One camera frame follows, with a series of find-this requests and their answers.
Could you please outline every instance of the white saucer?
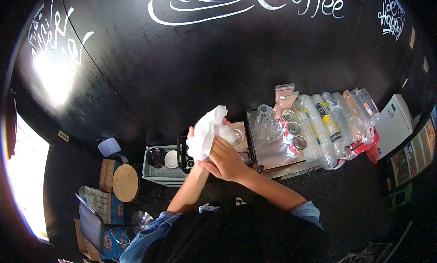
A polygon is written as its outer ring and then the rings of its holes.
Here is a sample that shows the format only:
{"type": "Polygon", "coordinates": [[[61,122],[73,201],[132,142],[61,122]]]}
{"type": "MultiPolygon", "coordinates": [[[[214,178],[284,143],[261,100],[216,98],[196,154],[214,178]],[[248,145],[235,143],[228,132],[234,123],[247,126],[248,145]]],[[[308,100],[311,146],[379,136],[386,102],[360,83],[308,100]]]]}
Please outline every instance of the white saucer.
{"type": "Polygon", "coordinates": [[[178,166],[177,156],[176,150],[168,151],[164,157],[165,165],[168,168],[176,168],[178,166]]]}

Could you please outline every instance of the chair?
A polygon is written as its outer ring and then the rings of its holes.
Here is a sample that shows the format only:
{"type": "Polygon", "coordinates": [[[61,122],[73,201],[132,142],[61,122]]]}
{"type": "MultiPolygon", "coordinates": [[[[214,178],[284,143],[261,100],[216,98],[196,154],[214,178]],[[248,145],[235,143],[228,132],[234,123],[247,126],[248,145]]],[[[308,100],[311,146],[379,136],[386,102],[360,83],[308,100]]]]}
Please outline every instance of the chair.
{"type": "Polygon", "coordinates": [[[112,237],[115,239],[115,241],[119,244],[128,245],[130,244],[130,239],[133,239],[135,237],[135,234],[133,232],[134,225],[128,226],[128,225],[111,225],[111,224],[104,224],[103,219],[93,210],[91,207],[89,207],[84,200],[78,195],[75,194],[76,197],[79,199],[80,207],[79,207],[79,227],[80,231],[84,235],[84,237],[101,253],[104,253],[103,250],[103,233],[105,229],[110,229],[110,232],[112,234],[112,237]],[[113,231],[114,230],[122,230],[123,234],[125,235],[126,239],[128,240],[127,243],[121,243],[117,240],[115,237],[113,231]]]}

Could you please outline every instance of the dish rack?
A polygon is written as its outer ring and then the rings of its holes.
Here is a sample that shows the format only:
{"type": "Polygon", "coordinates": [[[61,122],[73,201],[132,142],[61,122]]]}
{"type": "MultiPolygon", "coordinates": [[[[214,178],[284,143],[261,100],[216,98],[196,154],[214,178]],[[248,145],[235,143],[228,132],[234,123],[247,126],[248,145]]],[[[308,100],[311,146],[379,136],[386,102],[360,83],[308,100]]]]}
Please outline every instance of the dish rack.
{"type": "Polygon", "coordinates": [[[155,168],[147,163],[145,155],[152,148],[160,147],[167,152],[176,150],[177,145],[173,146],[147,146],[144,152],[144,161],[142,164],[142,178],[151,182],[161,184],[168,187],[180,187],[185,182],[188,174],[185,174],[179,167],[168,168],[164,165],[161,168],[155,168]]]}

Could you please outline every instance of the light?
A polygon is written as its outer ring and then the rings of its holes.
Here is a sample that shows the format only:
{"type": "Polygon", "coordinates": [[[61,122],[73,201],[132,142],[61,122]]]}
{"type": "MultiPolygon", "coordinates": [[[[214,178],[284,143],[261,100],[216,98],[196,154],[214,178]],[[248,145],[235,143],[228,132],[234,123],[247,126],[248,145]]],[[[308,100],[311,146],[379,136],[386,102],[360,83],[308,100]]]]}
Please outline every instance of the light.
{"type": "Polygon", "coordinates": [[[47,242],[43,183],[48,148],[48,143],[17,114],[15,155],[7,164],[8,180],[18,210],[35,236],[47,242]]]}
{"type": "Polygon", "coordinates": [[[44,52],[35,58],[35,70],[54,107],[63,105],[73,90],[73,77],[77,70],[71,66],[71,63],[62,59],[51,61],[44,52]]]}

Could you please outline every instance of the window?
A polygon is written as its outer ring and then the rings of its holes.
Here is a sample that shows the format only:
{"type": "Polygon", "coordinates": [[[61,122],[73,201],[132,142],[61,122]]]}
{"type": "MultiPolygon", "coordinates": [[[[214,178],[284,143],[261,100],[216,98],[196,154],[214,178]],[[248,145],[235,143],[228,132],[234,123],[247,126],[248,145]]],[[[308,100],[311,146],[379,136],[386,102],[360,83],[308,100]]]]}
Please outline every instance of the window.
{"type": "Polygon", "coordinates": [[[48,242],[44,219],[43,183],[49,144],[17,114],[15,155],[7,175],[18,210],[32,232],[48,242]]]}

